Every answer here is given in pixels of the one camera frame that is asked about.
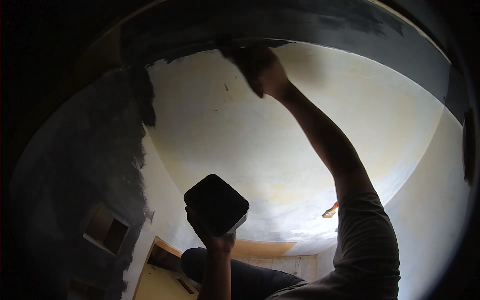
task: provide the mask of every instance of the person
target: person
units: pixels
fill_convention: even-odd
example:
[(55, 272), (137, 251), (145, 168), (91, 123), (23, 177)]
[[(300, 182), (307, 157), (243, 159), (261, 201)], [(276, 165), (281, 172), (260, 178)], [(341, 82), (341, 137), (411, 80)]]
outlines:
[(231, 259), (235, 234), (213, 238), (186, 207), (206, 246), (188, 249), (181, 267), (202, 285), (199, 300), (397, 299), (398, 244), (392, 224), (353, 145), (288, 79), (267, 47), (238, 49), (234, 63), (252, 90), (270, 95), (295, 117), (335, 180), (338, 245), (334, 271), (315, 282)]

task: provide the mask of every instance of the white ceiling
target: white ceiling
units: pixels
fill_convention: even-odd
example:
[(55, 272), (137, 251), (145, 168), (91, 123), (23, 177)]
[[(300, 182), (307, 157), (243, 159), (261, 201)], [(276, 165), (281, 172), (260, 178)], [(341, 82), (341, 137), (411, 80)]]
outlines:
[[(291, 81), (351, 139), (387, 203), (421, 159), (443, 105), (355, 54), (297, 43), (274, 52)], [(289, 255), (336, 242), (336, 217), (321, 217), (336, 201), (333, 180), (286, 109), (259, 99), (218, 51), (161, 60), (148, 72), (157, 118), (149, 134), (181, 194), (214, 173), (250, 202), (239, 239), (298, 242)]]

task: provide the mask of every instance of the paint container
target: paint container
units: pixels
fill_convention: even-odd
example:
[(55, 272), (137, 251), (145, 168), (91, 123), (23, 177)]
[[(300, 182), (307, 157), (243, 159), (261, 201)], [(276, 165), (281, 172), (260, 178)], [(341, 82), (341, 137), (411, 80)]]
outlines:
[(183, 200), (215, 237), (234, 233), (247, 220), (250, 204), (215, 174), (189, 189)]

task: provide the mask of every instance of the gray t-shirt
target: gray t-shirt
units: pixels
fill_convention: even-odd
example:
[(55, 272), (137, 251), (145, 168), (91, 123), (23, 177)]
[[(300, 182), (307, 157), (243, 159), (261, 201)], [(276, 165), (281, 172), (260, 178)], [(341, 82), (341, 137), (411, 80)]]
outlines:
[(338, 208), (335, 270), (315, 282), (277, 291), (266, 300), (397, 299), (398, 244), (373, 192), (346, 197)]

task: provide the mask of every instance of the wall opening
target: wall opening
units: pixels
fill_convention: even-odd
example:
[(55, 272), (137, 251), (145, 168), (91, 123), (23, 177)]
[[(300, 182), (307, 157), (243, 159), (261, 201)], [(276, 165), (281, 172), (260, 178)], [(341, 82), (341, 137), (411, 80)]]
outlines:
[(128, 226), (99, 206), (85, 229), (84, 238), (100, 248), (118, 254)]
[(77, 280), (70, 282), (68, 300), (103, 300), (105, 290), (94, 288)]

